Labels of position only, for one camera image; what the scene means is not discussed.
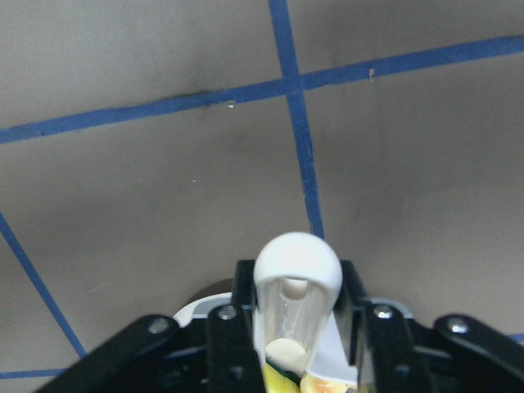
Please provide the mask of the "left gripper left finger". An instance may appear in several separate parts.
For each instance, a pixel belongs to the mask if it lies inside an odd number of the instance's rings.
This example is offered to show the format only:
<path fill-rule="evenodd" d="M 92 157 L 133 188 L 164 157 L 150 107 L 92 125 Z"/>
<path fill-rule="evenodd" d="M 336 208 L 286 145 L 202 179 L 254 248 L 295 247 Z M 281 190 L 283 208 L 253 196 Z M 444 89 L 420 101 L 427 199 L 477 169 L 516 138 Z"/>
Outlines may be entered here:
<path fill-rule="evenodd" d="M 206 320 L 208 392 L 264 392 L 260 359 L 254 344 L 256 306 L 253 260 L 237 263 L 230 300 Z"/>

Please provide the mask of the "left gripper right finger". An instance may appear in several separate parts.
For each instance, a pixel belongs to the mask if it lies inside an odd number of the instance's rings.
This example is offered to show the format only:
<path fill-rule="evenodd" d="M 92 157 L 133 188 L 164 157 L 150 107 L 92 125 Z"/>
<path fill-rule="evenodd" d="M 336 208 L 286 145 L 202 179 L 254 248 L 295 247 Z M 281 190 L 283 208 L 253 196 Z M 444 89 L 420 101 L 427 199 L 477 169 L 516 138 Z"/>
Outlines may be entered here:
<path fill-rule="evenodd" d="M 349 260 L 334 315 L 346 362 L 357 369 L 358 392 L 433 392 L 429 368 L 414 349 L 401 311 L 373 301 Z"/>

